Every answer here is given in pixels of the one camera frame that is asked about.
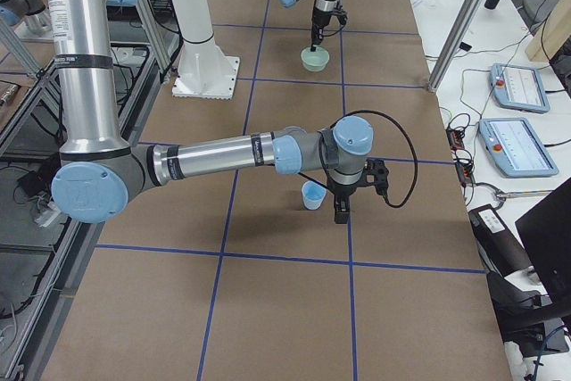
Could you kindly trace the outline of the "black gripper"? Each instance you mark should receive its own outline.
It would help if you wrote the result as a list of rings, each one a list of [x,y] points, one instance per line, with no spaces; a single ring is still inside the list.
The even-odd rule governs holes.
[[[334,196],[334,222],[347,224],[349,221],[350,197],[357,187],[354,184],[344,185],[333,179],[327,180],[327,186]]]
[[[325,38],[325,28],[331,21],[332,12],[319,8],[312,10],[310,51],[315,52]]]

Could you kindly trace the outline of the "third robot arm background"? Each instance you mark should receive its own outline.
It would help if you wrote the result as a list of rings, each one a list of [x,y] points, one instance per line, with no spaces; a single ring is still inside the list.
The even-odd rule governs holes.
[[[1,0],[1,17],[10,27],[24,21],[36,36],[51,29],[49,12],[43,0]]]

